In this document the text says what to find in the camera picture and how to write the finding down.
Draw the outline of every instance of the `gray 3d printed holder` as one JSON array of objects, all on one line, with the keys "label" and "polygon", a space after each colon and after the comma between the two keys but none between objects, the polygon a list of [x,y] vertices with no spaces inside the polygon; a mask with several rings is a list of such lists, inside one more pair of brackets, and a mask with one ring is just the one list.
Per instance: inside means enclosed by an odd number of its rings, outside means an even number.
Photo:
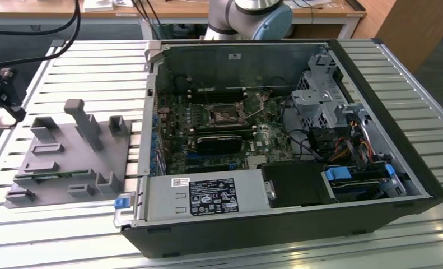
[{"label": "gray 3d printed holder", "polygon": [[83,107],[81,99],[65,102],[76,124],[33,120],[35,138],[5,195],[7,208],[109,200],[123,192],[132,124],[121,116],[99,123]]}]

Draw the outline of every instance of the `slotted metal table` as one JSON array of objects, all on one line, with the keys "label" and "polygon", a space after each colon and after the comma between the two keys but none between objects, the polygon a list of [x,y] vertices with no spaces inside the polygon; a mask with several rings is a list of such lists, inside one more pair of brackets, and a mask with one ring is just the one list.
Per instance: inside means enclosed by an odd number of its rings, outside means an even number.
[{"label": "slotted metal table", "polygon": [[[384,45],[371,40],[340,43],[443,185],[442,107]],[[133,120],[125,191],[135,189],[144,47],[137,40],[76,41],[39,68],[24,101],[28,116],[0,137],[0,268],[443,268],[443,204],[371,234],[164,259],[144,258],[119,234],[113,201],[5,209],[4,196],[32,138],[28,126],[43,115],[71,122],[63,111],[68,98],[84,99],[97,120],[111,115]],[[47,55],[57,50],[51,47]]]}]

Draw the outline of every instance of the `circuit board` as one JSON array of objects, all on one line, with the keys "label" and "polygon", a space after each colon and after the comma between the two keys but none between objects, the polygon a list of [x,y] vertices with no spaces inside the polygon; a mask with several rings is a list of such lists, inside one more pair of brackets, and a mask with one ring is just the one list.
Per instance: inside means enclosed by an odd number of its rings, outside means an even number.
[{"label": "circuit board", "polygon": [[[233,103],[193,104],[185,95],[160,95],[167,174],[254,169],[248,160],[255,159],[264,162],[292,160],[292,148],[278,122],[280,100],[280,97],[270,98],[262,90],[245,90],[243,100]],[[225,132],[243,137],[240,148],[231,154],[201,155],[189,146],[199,139],[193,132],[216,127],[233,128]],[[212,137],[215,133],[224,134],[216,131],[203,135]]]}]

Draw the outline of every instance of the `green circuit board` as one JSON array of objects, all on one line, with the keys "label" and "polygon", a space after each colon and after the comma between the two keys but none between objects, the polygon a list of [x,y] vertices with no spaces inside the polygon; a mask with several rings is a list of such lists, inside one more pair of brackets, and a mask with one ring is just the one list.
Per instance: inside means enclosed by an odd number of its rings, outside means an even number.
[{"label": "green circuit board", "polygon": [[[204,169],[244,170],[248,169],[250,156],[266,156],[266,161],[292,160],[292,148],[279,123],[280,97],[268,98],[262,90],[251,90],[236,104],[192,104],[185,96],[179,95],[165,95],[159,100],[160,111],[167,112],[161,117],[160,130],[164,137],[167,174],[197,173]],[[216,109],[227,110],[217,120],[223,124],[248,126],[254,139],[243,139],[237,153],[200,156],[189,148],[193,140],[189,130],[193,126],[203,129],[216,124],[212,120]],[[241,115],[239,119],[231,117],[233,110],[236,115]]]}]

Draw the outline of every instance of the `blue latch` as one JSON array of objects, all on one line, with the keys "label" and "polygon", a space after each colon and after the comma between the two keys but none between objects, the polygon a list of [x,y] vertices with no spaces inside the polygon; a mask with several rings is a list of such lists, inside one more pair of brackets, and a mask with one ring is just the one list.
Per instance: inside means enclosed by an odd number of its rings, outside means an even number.
[{"label": "blue latch", "polygon": [[334,174],[330,170],[326,171],[326,177],[328,181],[334,180]]},{"label": "blue latch", "polygon": [[386,170],[390,176],[395,175],[394,166],[391,164],[386,164]]},{"label": "blue latch", "polygon": [[328,181],[352,178],[351,172],[348,171],[348,168],[344,166],[331,167],[330,169],[327,169],[326,177]]},{"label": "blue latch", "polygon": [[129,198],[117,198],[115,199],[115,209],[129,208]]}]

